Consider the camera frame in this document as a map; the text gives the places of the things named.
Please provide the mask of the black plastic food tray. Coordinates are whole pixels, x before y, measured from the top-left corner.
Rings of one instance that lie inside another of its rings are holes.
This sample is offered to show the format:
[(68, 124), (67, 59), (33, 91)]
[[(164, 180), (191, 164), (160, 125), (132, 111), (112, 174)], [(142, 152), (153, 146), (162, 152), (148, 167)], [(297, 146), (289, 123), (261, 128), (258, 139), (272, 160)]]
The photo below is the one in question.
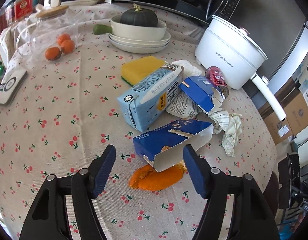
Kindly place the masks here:
[(300, 160), (298, 153), (287, 154), (278, 163), (280, 209), (290, 209), (296, 202), (300, 190)]

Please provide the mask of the dark blue cracker box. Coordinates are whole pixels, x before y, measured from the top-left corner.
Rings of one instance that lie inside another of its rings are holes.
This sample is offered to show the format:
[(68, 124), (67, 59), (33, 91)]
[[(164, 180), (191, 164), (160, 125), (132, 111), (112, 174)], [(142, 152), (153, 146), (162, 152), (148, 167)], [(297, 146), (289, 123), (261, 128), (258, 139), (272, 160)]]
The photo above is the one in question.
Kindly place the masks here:
[(162, 172), (183, 160), (183, 148), (191, 145), (195, 151), (212, 138), (213, 124), (196, 119), (178, 119), (135, 138), (136, 154), (144, 158), (157, 172)]

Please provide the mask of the crumpled white paper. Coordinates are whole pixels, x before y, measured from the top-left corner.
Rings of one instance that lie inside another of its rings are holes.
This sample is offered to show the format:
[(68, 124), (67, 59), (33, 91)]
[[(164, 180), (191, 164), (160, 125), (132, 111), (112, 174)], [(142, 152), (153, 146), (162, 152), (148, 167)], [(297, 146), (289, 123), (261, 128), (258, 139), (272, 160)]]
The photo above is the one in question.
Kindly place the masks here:
[(221, 146), (229, 157), (235, 156), (234, 148), (238, 144), (239, 136), (242, 134), (242, 116), (228, 111), (219, 111), (209, 115), (213, 122), (213, 134), (223, 132)]

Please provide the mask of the orange peel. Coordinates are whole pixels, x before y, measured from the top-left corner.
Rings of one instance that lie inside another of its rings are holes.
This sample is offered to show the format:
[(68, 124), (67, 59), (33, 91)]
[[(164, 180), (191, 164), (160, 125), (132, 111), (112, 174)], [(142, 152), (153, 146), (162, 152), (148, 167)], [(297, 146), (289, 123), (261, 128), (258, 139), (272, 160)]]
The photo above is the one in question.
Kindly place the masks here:
[(183, 162), (161, 172), (157, 172), (147, 164), (134, 172), (130, 178), (129, 187), (145, 191), (163, 190), (181, 180), (185, 172), (187, 172), (187, 168)]

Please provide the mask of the cherry print tablecloth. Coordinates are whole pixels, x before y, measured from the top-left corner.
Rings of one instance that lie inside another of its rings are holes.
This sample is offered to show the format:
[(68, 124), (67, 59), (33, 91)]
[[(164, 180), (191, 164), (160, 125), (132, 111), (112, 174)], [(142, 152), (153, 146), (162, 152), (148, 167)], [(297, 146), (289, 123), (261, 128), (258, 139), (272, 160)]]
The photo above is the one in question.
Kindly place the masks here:
[[(19, 239), (39, 187), (46, 176), (71, 176), (99, 157), (108, 144), (117, 157), (94, 206), (108, 239), (191, 239), (206, 201), (196, 194), (190, 177), (163, 191), (134, 190), (133, 172), (145, 165), (134, 152), (140, 133), (123, 119), (117, 97), (129, 88), (121, 65), (142, 56), (114, 48), (107, 35), (93, 35), (95, 24), (109, 24), (128, 4), (72, 7), (80, 47), (56, 63), (21, 57), (9, 67), (27, 69), (28, 77), (9, 106), (0, 106), (0, 211), (12, 239)], [(171, 12), (154, 9), (172, 35), (155, 54), (166, 62), (187, 60), (197, 66), (194, 51), (204, 29)], [(250, 173), (263, 191), (277, 158), (275, 143), (257, 108), (244, 90), (231, 90), (224, 109), (242, 116), (235, 157), (221, 146), (222, 135), (198, 150), (225, 174)]]

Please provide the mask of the upper cardboard box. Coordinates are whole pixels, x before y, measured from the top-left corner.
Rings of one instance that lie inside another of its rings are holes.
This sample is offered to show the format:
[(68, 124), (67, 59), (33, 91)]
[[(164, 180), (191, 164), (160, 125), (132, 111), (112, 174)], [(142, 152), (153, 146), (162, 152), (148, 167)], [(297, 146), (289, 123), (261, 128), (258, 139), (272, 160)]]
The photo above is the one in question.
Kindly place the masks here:
[(299, 89), (294, 89), (282, 101), (286, 119), (293, 135), (298, 135), (308, 126), (308, 106)]

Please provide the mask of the torn blue small carton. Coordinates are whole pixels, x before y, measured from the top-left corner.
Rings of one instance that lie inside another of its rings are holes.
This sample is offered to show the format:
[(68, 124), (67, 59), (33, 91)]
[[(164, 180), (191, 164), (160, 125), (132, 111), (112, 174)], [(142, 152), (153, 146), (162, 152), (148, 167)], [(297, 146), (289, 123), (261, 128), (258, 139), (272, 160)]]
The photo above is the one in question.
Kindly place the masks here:
[(205, 76), (187, 77), (179, 88), (194, 102), (205, 114), (222, 111), (225, 100), (222, 92)]

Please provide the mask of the white crumpled tissue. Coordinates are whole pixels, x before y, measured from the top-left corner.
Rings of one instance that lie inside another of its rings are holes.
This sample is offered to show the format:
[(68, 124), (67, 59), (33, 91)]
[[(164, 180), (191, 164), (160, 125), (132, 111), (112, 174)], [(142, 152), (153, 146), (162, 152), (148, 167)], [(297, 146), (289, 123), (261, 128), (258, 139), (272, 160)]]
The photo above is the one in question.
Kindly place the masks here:
[(198, 69), (196, 66), (193, 66), (189, 61), (186, 60), (173, 61), (172, 64), (179, 65), (184, 68), (184, 78), (190, 76), (201, 76), (203, 74), (200, 69)]

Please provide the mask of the orange tangerine left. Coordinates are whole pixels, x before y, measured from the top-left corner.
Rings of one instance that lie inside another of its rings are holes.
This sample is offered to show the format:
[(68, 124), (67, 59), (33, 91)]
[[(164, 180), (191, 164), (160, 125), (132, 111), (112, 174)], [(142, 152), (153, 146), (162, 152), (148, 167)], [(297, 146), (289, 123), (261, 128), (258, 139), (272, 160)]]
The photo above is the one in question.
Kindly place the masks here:
[(61, 50), (59, 47), (50, 47), (45, 51), (45, 58), (48, 61), (55, 61), (61, 57)]

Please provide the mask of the orange tangerine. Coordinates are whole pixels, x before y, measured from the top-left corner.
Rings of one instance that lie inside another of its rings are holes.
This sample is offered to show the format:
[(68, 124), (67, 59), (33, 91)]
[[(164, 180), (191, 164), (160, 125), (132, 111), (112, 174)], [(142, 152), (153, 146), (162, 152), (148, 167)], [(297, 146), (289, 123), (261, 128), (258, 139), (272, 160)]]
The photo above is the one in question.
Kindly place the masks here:
[(57, 42), (58, 46), (61, 46), (62, 43), (63, 43), (64, 41), (66, 41), (66, 40), (70, 40), (70, 35), (67, 34), (67, 33), (64, 33), (64, 34), (61, 34), (61, 35), (59, 35), (59, 36), (57, 37), (56, 42)]
[(73, 40), (64, 40), (61, 44), (61, 51), (64, 54), (70, 54), (75, 49), (75, 43)]
[(61, 50), (59, 47), (50, 47), (45, 51), (45, 58), (48, 61), (55, 61), (61, 57)]

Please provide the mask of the white electric cooking pot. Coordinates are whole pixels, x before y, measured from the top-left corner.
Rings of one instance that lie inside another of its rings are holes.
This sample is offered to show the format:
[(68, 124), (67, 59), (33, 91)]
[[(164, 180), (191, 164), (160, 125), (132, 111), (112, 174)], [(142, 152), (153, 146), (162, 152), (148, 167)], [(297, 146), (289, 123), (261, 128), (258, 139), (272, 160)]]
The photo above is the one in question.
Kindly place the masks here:
[(265, 97), (277, 118), (283, 121), (286, 113), (277, 98), (258, 74), (258, 68), (268, 60), (265, 52), (249, 37), (244, 28), (238, 28), (219, 16), (213, 15), (195, 52), (198, 64), (216, 66), (223, 72), (227, 85), (239, 90), (252, 81)]

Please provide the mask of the yellow green sponge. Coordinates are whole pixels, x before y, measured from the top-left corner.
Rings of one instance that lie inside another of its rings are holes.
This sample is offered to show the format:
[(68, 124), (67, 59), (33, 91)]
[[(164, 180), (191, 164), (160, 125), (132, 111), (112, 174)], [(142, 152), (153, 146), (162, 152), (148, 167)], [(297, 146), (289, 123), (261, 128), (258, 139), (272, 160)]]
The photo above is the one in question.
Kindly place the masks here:
[(132, 60), (121, 66), (121, 78), (130, 86), (134, 86), (164, 64), (165, 61), (157, 59), (154, 56)]

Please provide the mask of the orange tangerine right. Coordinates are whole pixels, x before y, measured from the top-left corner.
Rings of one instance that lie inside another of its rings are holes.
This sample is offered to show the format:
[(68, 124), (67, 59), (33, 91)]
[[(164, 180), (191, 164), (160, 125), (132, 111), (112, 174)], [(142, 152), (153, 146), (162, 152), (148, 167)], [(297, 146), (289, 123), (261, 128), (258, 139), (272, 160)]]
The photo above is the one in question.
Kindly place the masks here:
[(61, 44), (61, 51), (64, 54), (70, 54), (75, 49), (75, 43), (73, 40), (64, 40)]

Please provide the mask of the glass jar with wooden lid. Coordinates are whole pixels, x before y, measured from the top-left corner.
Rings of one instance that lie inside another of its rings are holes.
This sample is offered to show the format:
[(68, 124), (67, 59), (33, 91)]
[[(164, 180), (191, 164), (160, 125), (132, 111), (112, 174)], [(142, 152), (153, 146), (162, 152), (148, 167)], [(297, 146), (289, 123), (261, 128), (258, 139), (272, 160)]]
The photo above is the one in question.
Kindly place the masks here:
[(45, 58), (46, 49), (50, 47), (61, 49), (56, 40), (59, 35), (64, 33), (70, 35), (70, 39), (75, 43), (75, 48), (78, 46), (78, 21), (74, 11), (68, 6), (42, 9), (35, 15), (35, 18), (37, 21), (27, 26), (15, 41), (15, 48), (19, 55), (48, 61)]

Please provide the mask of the red tin canister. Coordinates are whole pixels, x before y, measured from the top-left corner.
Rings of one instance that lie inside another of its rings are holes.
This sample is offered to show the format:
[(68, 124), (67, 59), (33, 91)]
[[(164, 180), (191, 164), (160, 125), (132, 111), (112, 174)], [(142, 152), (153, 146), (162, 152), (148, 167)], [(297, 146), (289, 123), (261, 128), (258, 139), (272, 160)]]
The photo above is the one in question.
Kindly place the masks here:
[(33, 11), (33, 0), (16, 0), (14, 3), (14, 16), (16, 21), (30, 15)]

